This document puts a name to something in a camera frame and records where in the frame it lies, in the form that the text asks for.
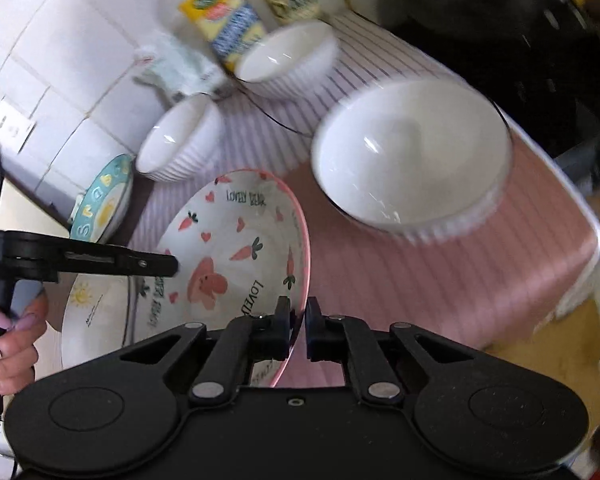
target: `plate with sun print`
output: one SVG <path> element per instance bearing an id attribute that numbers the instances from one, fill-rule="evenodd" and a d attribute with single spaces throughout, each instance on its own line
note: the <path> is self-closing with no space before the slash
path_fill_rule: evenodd
<path id="1" fill-rule="evenodd" d="M 122 348 L 134 291 L 128 276 L 78 274 L 62 320 L 63 368 Z"/>
<path id="2" fill-rule="evenodd" d="M 134 341 L 189 321 L 218 330 L 237 316 L 273 314 L 279 296 L 304 310 L 309 233 L 298 199 L 277 177 L 239 170 L 207 184 L 173 219 L 156 248 L 180 263 L 172 278 L 145 278 Z M 254 366 L 252 385 L 274 385 L 279 362 Z"/>

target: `metal screw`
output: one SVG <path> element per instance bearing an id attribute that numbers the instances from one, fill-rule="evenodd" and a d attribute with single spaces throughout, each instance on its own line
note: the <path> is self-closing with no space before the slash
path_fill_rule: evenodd
<path id="1" fill-rule="evenodd" d="M 192 389 L 193 394 L 200 399 L 215 399 L 224 392 L 224 386 L 220 383 L 208 381 L 196 384 Z"/>
<path id="2" fill-rule="evenodd" d="M 393 383 L 373 383 L 368 391 L 378 399 L 393 399 L 400 393 L 400 388 Z"/>

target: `black cable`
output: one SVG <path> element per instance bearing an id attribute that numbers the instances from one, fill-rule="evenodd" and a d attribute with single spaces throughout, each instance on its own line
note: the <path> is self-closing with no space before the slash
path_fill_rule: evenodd
<path id="1" fill-rule="evenodd" d="M 13 459 L 13 470 L 11 471 L 11 478 L 10 480 L 14 480 L 14 478 L 16 478 L 16 473 L 18 472 L 18 461 L 14 458 Z"/>
<path id="2" fill-rule="evenodd" d="M 294 130 L 293 128 L 289 128 L 288 126 L 286 126 L 286 124 L 282 124 L 275 117 L 272 117 L 269 114 L 267 114 L 266 111 L 264 111 L 263 108 L 259 104 L 257 104 L 256 101 L 254 101 L 251 98 L 251 96 L 249 95 L 249 93 L 247 91 L 243 90 L 240 86 L 238 86 L 238 90 L 240 92 L 242 92 L 244 95 L 247 96 L 247 99 L 251 102 L 252 105 L 254 105 L 258 110 L 260 110 L 263 114 L 265 114 L 269 119 L 271 119 L 273 122 L 275 122 L 278 126 L 282 126 L 285 130 L 289 130 L 290 132 L 298 134 L 299 136 L 305 137 L 307 139 L 313 139 L 314 138 L 314 136 L 312 136 L 312 135 L 306 134 L 304 132 L 299 132 L 298 130 Z"/>

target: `pink striped tablecloth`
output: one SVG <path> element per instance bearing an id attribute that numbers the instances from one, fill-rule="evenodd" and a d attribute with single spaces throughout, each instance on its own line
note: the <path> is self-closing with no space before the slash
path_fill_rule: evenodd
<path id="1" fill-rule="evenodd" d="M 333 208 L 307 163 L 311 136 L 339 99 L 383 78 L 456 78 L 435 60 L 352 12 L 332 19 L 340 56 L 312 98 L 219 103 L 226 131 L 213 167 L 192 180 L 158 183 L 130 247 L 150 251 L 187 200 L 219 174 L 263 168 L 285 179 L 304 209 L 312 250 L 310 294 L 323 312 L 365 319 L 378 330 L 408 321 L 481 348 L 528 333 L 573 299 L 600 256 L 600 226 L 552 161 L 513 122 L 513 167 L 502 204 L 484 225 L 441 244 L 360 228 Z M 279 386 L 340 384 L 337 365 L 311 364 L 304 341 Z"/>

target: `white ribbed bowl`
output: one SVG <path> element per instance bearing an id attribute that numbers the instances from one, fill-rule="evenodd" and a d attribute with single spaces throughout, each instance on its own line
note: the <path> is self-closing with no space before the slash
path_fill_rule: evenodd
<path id="1" fill-rule="evenodd" d="M 162 182 L 191 178 L 212 161 L 223 129 L 222 114 L 211 98 L 193 95 L 152 128 L 140 147 L 136 170 Z"/>
<path id="2" fill-rule="evenodd" d="M 352 94 L 312 144 L 316 180 L 346 216 L 423 243 L 467 234 L 496 211 L 511 161 L 494 105 L 432 78 Z"/>
<path id="3" fill-rule="evenodd" d="M 297 22 L 262 38 L 240 58 L 235 76 L 255 94 L 295 99 L 317 91 L 338 58 L 331 25 Z"/>

